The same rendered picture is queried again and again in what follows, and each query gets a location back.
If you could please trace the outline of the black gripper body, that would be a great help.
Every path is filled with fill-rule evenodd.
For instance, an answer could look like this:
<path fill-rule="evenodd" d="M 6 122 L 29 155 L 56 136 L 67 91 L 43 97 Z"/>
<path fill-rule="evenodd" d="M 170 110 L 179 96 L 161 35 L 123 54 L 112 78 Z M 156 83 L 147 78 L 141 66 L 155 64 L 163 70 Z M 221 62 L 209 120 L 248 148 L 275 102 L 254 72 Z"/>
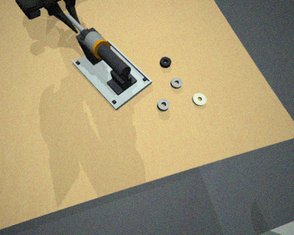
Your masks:
<path fill-rule="evenodd" d="M 27 18 L 33 19 L 40 16 L 40 8 L 46 8 L 47 4 L 61 0 L 16 0 L 19 8 L 24 12 Z"/>

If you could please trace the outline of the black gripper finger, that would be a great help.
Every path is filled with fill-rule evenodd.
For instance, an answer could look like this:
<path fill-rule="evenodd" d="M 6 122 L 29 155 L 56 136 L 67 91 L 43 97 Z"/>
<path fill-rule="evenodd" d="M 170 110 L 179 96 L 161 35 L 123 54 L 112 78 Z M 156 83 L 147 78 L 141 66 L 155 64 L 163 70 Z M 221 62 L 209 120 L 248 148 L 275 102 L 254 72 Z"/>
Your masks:
<path fill-rule="evenodd" d="M 58 5 L 57 1 L 54 1 L 53 3 L 46 5 L 48 14 L 50 16 L 55 16 L 56 18 L 63 21 L 64 24 L 66 24 L 70 29 L 78 33 L 77 29 L 73 26 L 73 24 L 69 21 L 68 17 L 65 15 L 65 13 L 61 10 L 60 6 Z"/>
<path fill-rule="evenodd" d="M 65 0 L 66 9 L 68 10 L 69 14 L 79 23 L 80 21 L 77 18 L 77 13 L 75 10 L 75 2 L 76 0 Z"/>

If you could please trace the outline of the white flat washer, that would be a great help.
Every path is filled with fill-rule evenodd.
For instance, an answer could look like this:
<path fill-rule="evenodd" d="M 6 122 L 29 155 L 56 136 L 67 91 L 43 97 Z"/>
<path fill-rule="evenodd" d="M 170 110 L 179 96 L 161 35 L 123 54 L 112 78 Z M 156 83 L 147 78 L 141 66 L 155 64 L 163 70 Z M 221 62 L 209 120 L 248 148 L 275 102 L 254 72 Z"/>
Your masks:
<path fill-rule="evenodd" d="M 199 101 L 197 98 L 200 98 L 201 101 Z M 192 97 L 192 101 L 195 105 L 197 106 L 202 106 L 206 103 L 206 97 L 201 94 L 201 93 L 196 93 L 193 97 Z"/>

